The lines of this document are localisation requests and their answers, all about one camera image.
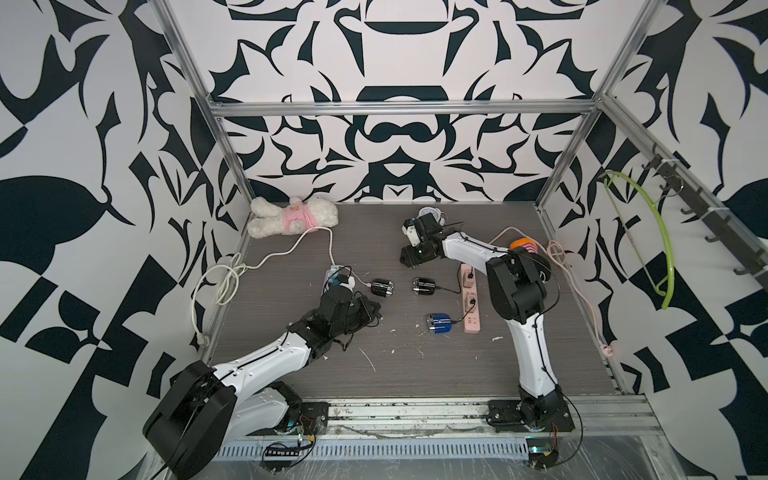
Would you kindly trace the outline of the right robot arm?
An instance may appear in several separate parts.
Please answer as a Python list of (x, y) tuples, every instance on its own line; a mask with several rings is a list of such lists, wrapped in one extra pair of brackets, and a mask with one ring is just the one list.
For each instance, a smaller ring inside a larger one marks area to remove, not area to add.
[(506, 321), (519, 366), (519, 398), (488, 403), (487, 423), (498, 432), (570, 432), (575, 428), (568, 401), (553, 373), (543, 315), (551, 265), (520, 247), (502, 248), (441, 226), (427, 213), (403, 223), (409, 245), (400, 262), (415, 267), (441, 258), (486, 276), (490, 300)]

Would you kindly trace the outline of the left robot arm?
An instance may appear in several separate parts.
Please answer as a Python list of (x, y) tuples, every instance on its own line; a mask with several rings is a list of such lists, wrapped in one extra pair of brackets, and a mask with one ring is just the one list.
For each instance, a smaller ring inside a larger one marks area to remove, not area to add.
[(322, 358), (343, 336), (381, 320), (380, 303), (332, 286), (317, 308), (259, 350), (210, 366), (185, 367), (150, 414), (142, 433), (177, 479), (201, 472), (226, 443), (262, 430), (298, 428), (300, 397), (283, 382)]

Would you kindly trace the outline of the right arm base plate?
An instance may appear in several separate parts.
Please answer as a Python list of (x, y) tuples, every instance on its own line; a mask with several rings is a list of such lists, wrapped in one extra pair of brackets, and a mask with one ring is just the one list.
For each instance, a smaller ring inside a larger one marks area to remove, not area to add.
[(567, 402), (557, 392), (538, 398), (491, 400), (486, 421), (497, 432), (551, 433), (575, 429)]

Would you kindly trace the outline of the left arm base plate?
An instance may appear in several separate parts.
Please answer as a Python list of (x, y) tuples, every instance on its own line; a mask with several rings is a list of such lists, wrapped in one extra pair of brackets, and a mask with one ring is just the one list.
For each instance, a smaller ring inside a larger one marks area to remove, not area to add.
[(276, 434), (313, 435), (324, 431), (329, 420), (330, 404), (327, 402), (302, 402), (290, 404), (271, 430)]

